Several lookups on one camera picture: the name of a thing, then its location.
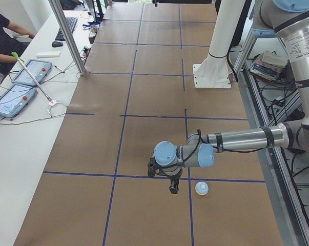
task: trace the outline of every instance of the black mouse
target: black mouse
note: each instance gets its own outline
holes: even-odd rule
[[[63,43],[60,41],[53,41],[52,42],[52,47],[60,47],[63,46]]]

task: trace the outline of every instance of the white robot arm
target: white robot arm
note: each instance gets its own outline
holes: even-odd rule
[[[276,35],[284,39],[305,117],[244,131],[207,135],[198,131],[189,137],[186,145],[160,142],[148,163],[148,176],[167,176],[171,180],[171,193],[178,193],[183,168],[214,164],[214,149],[220,153],[284,147],[309,152],[309,0],[256,0],[253,27],[257,37]]]

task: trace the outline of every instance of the blue and white device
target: blue and white device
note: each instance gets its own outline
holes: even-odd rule
[[[29,103],[36,93],[36,88],[13,84],[0,97],[0,116],[13,118]]]
[[[45,60],[30,59],[29,61],[27,61],[26,67],[29,69],[31,74],[36,78],[38,83],[41,84],[45,76],[51,70],[52,63],[50,61]],[[24,69],[21,69],[19,71],[19,73],[12,80],[12,83],[26,86],[36,86],[35,81],[32,80],[32,78]]]

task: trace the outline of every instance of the blue joint cap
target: blue joint cap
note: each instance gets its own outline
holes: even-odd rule
[[[195,185],[195,191],[197,194],[204,196],[206,193],[208,193],[209,187],[207,183],[201,181]]]
[[[264,30],[252,28],[252,35],[256,38],[272,38],[277,37],[274,30]]]
[[[211,167],[215,163],[214,148],[209,143],[203,143],[200,145],[197,155],[199,165],[202,168]]]
[[[290,13],[309,11],[309,0],[273,0],[273,3],[281,10]]]
[[[168,141],[162,141],[154,148],[155,161],[162,167],[171,164],[174,161],[176,155],[176,146]]]

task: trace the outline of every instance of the white desk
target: white desk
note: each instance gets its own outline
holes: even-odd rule
[[[76,30],[73,33],[79,51],[84,46],[90,46],[88,30],[83,30],[82,24],[87,23],[88,17],[83,11],[67,11],[66,16],[79,17]],[[22,58],[27,61],[36,58],[37,52],[60,51],[60,57],[45,58],[53,66],[67,67],[72,62],[72,56],[66,42],[62,47],[52,48],[58,23],[54,15],[50,16],[43,27],[30,43]],[[20,70],[16,64],[13,70]],[[59,71],[53,67],[47,78],[51,78]],[[53,80],[43,84],[43,89],[56,100],[69,104],[78,82],[78,70],[74,66],[66,73],[60,74]],[[2,86],[8,88],[10,79],[6,79]],[[0,88],[0,95],[6,90]],[[13,121],[2,120],[0,123],[20,123],[35,119],[48,118],[48,101],[37,89],[35,98],[23,109]],[[66,112],[66,107],[57,105],[52,109],[52,115]],[[19,233],[31,199],[42,175],[44,166],[51,152],[57,133],[63,121],[63,116],[46,119],[19,126],[0,126],[0,246],[10,246]]]

